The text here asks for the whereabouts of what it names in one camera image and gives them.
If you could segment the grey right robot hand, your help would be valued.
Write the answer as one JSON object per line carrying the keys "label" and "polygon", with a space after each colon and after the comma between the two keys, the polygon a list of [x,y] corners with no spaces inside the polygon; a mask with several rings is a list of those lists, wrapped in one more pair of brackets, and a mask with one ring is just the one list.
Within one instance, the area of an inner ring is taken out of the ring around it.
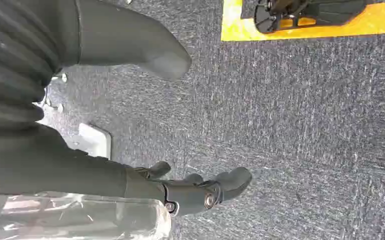
{"label": "grey right robot hand", "polygon": [[159,21],[100,0],[0,0],[0,193],[77,193],[173,204],[176,215],[204,212],[238,197],[244,167],[204,181],[162,180],[170,166],[131,167],[70,148],[40,124],[37,106],[52,77],[73,65],[136,65],[177,80],[192,59]]}

